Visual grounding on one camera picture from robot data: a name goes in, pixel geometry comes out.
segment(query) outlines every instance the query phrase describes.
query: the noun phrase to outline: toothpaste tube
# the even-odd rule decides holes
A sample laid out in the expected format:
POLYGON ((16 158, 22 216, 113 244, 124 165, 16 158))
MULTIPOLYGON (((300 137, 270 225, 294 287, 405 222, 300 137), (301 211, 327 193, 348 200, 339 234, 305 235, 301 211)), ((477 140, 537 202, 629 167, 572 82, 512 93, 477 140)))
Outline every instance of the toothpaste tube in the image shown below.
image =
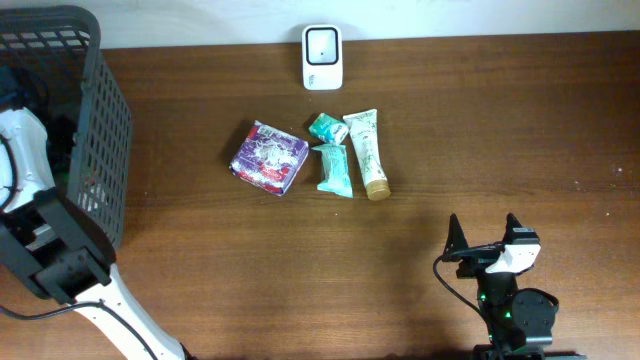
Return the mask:
POLYGON ((318 190, 353 198, 346 147, 325 144, 312 149, 322 153, 324 180, 318 184, 318 190))
POLYGON ((347 137, 349 127, 342 121, 321 113, 309 127, 309 132, 327 144, 340 145, 347 137))
POLYGON ((380 165, 378 153, 378 110, 345 115, 342 117, 349 126, 351 142, 356 149, 362 180, 367 188, 369 200, 383 200, 391 195, 387 176, 380 165))

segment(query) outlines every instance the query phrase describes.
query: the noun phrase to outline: white tube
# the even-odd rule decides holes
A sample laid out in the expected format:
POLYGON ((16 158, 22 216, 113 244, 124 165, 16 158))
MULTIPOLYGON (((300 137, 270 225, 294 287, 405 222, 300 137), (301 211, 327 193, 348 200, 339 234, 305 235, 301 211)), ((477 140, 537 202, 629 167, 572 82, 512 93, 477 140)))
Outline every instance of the white tube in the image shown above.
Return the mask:
POLYGON ((345 115, 342 117, 347 126, 351 142, 356 149, 362 180, 367 188, 369 200, 383 200, 391 195, 387 176, 380 165, 378 153, 378 110, 345 115))

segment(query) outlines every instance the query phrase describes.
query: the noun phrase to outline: white wall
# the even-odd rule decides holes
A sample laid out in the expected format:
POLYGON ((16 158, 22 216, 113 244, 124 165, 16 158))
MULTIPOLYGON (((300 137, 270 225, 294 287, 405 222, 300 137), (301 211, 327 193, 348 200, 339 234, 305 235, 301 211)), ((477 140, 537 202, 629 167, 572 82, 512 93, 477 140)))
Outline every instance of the white wall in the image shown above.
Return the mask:
POLYGON ((345 40, 640 29, 640 0, 0 0, 60 4, 98 17, 103 48, 293 42, 320 22, 345 40))

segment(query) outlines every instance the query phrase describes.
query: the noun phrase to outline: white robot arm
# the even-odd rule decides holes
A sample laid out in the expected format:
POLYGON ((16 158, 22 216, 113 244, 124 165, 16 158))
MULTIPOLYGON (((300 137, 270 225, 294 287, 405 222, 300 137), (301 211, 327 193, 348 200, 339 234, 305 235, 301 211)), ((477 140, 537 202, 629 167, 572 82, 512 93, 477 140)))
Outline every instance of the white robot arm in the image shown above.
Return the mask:
POLYGON ((37 296, 68 304, 55 313, 89 319, 128 359, 195 359, 131 295, 104 233, 57 193, 39 119, 27 109, 6 110, 0 136, 0 263, 37 296))

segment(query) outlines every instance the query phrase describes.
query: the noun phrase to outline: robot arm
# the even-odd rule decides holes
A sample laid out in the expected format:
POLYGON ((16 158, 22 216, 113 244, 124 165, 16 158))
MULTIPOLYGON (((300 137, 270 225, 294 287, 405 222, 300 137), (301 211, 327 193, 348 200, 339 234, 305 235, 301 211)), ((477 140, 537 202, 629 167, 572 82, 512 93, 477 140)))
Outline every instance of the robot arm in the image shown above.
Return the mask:
POLYGON ((7 110, 0 135, 0 263, 36 296, 89 319, 128 359, 194 359, 131 295, 102 230, 55 189, 38 118, 7 110))
POLYGON ((558 299, 538 289, 518 289, 516 277, 533 267, 540 252, 540 239, 523 227, 513 214, 507 215, 502 241, 470 248, 455 214, 442 256, 434 263, 436 277, 485 321, 491 345, 474 348, 474 360, 586 359, 581 355, 550 356, 544 348, 552 343, 551 328, 559 309, 558 299), (458 278, 478 282, 478 306, 471 304, 438 275, 439 261, 460 262, 458 278))

